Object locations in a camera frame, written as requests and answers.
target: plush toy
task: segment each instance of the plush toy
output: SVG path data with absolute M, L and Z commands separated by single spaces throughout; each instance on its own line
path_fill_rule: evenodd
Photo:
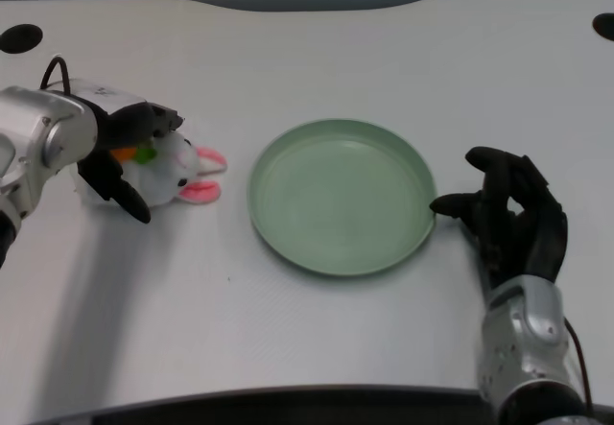
M 149 207 L 179 198 L 196 204 L 220 197 L 220 184 L 201 177 L 226 169 L 225 158 L 214 150 L 196 147 L 179 132 L 133 149 L 111 152 L 122 164 L 123 179 L 141 195 Z M 71 168 L 77 192 L 85 202 L 107 203 Z

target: robotic hand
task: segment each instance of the robotic hand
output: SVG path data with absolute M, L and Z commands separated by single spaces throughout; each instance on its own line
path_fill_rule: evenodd
M 528 157 L 477 147 L 466 159 L 484 172 L 482 190 L 440 197 L 431 208 L 464 222 L 484 263 L 482 396 L 502 425 L 596 424 L 578 338 L 555 286 L 567 217 Z M 522 213 L 508 210 L 510 197 Z M 586 404 L 563 364 L 568 332 L 579 352 Z
M 58 64 L 62 81 L 49 85 Z M 55 57 L 40 90 L 12 86 L 0 91 L 0 116 L 0 266 L 21 221 L 38 205 L 45 182 L 73 163 L 104 200 L 114 199 L 137 220 L 150 221 L 147 204 L 122 180 L 122 166 L 110 151 L 176 130 L 183 119 L 175 111 L 70 80 L 65 61 Z

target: green plate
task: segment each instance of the green plate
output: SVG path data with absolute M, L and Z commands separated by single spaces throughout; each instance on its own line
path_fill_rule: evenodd
M 256 229 L 301 267 L 338 276 L 386 269 L 431 232 L 436 197 L 418 152 L 388 130 L 324 120 L 289 130 L 260 155 L 249 181 Z

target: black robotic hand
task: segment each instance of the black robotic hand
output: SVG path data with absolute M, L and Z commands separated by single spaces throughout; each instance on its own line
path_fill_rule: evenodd
M 484 172 L 482 190 L 439 197 L 436 213 L 460 218 L 478 242 L 491 289 L 520 274 L 555 282 L 567 248 L 567 216 L 527 156 L 475 147 L 467 161 Z M 508 210 L 512 197 L 524 211 Z

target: plate rim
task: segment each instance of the plate rim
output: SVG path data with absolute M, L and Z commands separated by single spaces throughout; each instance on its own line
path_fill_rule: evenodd
M 278 248 L 276 248 L 272 244 L 270 239 L 267 238 L 267 235 L 265 235 L 265 233 L 263 232 L 264 228 L 262 228 L 262 226 L 258 223 L 257 216 L 254 214 L 254 209 L 252 208 L 252 202 L 251 202 L 251 200 L 253 199 L 253 196 L 251 194 L 252 194 L 252 185 L 253 185 L 254 175 L 255 175 L 255 172 L 256 172 L 256 168 L 258 167 L 258 164 L 260 163 L 260 160 L 267 153 L 267 151 L 273 146 L 273 144 L 275 144 L 277 141 L 282 139 L 287 134 L 290 134 L 291 132 L 295 132 L 296 130 L 299 130 L 301 128 L 305 128 L 305 127 L 308 127 L 308 126 L 313 126 L 313 125 L 316 125 L 318 123 L 332 122 L 332 121 L 344 121 L 344 122 L 348 122 L 348 123 L 359 123 L 361 125 L 373 126 L 374 128 L 377 128 L 379 130 L 383 130 L 385 132 L 388 132 L 388 133 L 394 135 L 395 137 L 401 139 L 407 146 L 409 146 L 415 152 L 415 154 L 418 155 L 418 157 L 420 158 L 420 160 L 422 161 L 422 163 L 426 167 L 428 175 L 429 175 L 429 180 L 433 184 L 433 190 L 435 192 L 435 195 L 437 196 L 437 185 L 435 184 L 435 178 L 433 177 L 433 172 L 431 171 L 431 167 L 426 162 L 426 159 L 424 159 L 424 157 L 422 156 L 422 153 L 420 153 L 412 144 L 410 144 L 406 139 L 401 137 L 399 134 L 397 134 L 396 132 L 394 132 L 392 130 L 384 128 L 383 126 L 376 125 L 376 124 L 368 122 L 368 121 L 355 120 L 355 119 L 351 119 L 351 118 L 324 118 L 324 119 L 321 119 L 321 120 L 308 121 L 308 122 L 305 122 L 305 123 L 302 123 L 300 125 L 294 126 L 294 127 L 290 128 L 289 130 L 286 130 L 286 131 L 282 132 L 281 134 L 277 135 L 258 154 L 258 156 L 255 159 L 255 162 L 252 164 L 251 169 L 249 171 L 249 180 L 248 180 L 248 189 L 247 189 L 248 212 L 249 212 L 249 218 L 251 220 L 251 224 L 255 227 L 257 233 L 262 237 L 262 239 L 265 241 L 265 243 L 267 243 L 267 246 L 269 248 L 271 248 L 272 250 L 274 250 L 276 254 L 279 254 L 285 260 L 287 260 L 287 261 L 289 261 L 289 262 L 291 262 L 291 263 L 293 263 L 293 264 L 295 264 L 295 265 L 297 265 L 297 266 L 299 266 L 299 267 L 301 267 L 304 270 L 307 270 L 309 272 L 324 274 L 326 276 L 335 276 L 335 277 L 339 277 L 339 278 L 351 278 L 351 277 L 354 277 L 354 276 L 364 276 L 366 274 L 373 274 L 373 273 L 377 273 L 377 272 L 383 272 L 383 271 L 388 270 L 391 267 L 394 267 L 395 265 L 400 264 L 401 262 L 403 262 L 405 259 L 407 259 L 414 252 L 416 252 L 417 249 L 420 248 L 424 244 L 426 239 L 431 235 L 431 233 L 433 232 L 433 229 L 435 228 L 435 224 L 436 224 L 436 221 L 437 221 L 437 216 L 436 216 L 435 212 L 431 213 L 432 215 L 430 217 L 429 224 L 427 225 L 423 235 L 420 237 L 419 241 L 417 241 L 415 243 L 413 248 L 410 248 L 408 251 L 404 252 L 403 254 L 401 254 L 400 256 L 398 256 L 397 258 L 395 258 L 393 261 L 391 261 L 389 264 L 386 264 L 385 266 L 380 266 L 380 267 L 377 267 L 375 269 L 366 269 L 366 270 L 360 271 L 360 272 L 353 272 L 351 274 L 339 274 L 339 273 L 335 273 L 335 272 L 329 272 L 329 271 L 326 271 L 326 270 L 318 270 L 315 267 L 302 264 L 298 260 L 291 259 L 286 254 L 284 254 L 280 250 L 278 250 Z

